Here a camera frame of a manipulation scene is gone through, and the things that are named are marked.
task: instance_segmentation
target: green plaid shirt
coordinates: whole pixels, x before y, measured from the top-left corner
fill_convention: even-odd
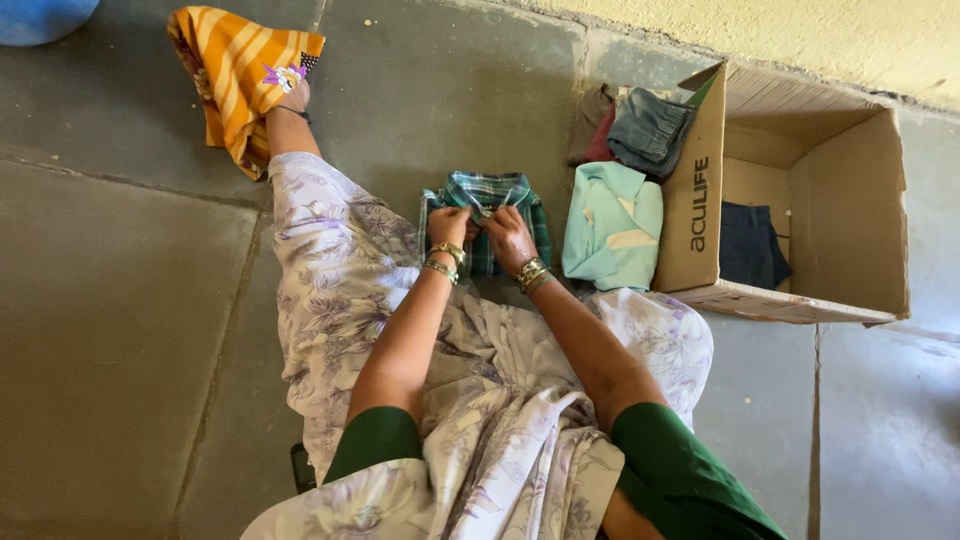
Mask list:
[[[426,254],[433,245],[426,233],[426,219],[430,212],[445,207],[473,207],[473,219],[479,221],[483,212],[493,212],[501,206],[516,206],[534,239],[537,253],[549,264],[550,236],[546,231],[546,214],[540,197],[530,189],[524,174],[488,175],[454,171],[446,176],[444,187],[436,193],[425,189],[420,199],[420,265],[423,266]],[[461,277],[488,278],[504,273],[493,258],[486,234],[478,234],[471,243],[465,245],[464,253],[466,256],[460,268]]]

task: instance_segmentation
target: orange fabric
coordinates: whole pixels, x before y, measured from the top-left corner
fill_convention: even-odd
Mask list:
[[[227,148],[257,180],[270,160],[263,113],[313,67],[324,37],[206,7],[171,13],[167,34],[204,103],[206,144]]]

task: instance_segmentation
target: open cardboard box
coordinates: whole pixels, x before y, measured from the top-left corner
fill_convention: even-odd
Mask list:
[[[896,112],[845,89],[720,62],[679,83],[699,103],[663,186],[652,289],[790,323],[910,316]],[[778,290],[720,279],[720,203],[770,207],[793,275]]]

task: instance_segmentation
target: light blue shirt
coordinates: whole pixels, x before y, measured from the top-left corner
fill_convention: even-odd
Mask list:
[[[660,186],[615,161],[577,167],[564,237],[564,275],[600,290],[648,290],[657,269]]]

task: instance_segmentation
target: white floral fabric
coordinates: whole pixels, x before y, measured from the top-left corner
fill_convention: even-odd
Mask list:
[[[419,274],[417,229],[322,159],[270,163],[287,403],[323,481],[372,343]],[[692,427],[713,343],[694,310],[620,289],[585,298]],[[457,287],[424,388],[424,460],[374,465],[277,504],[253,538],[596,537],[623,454],[543,319]]]

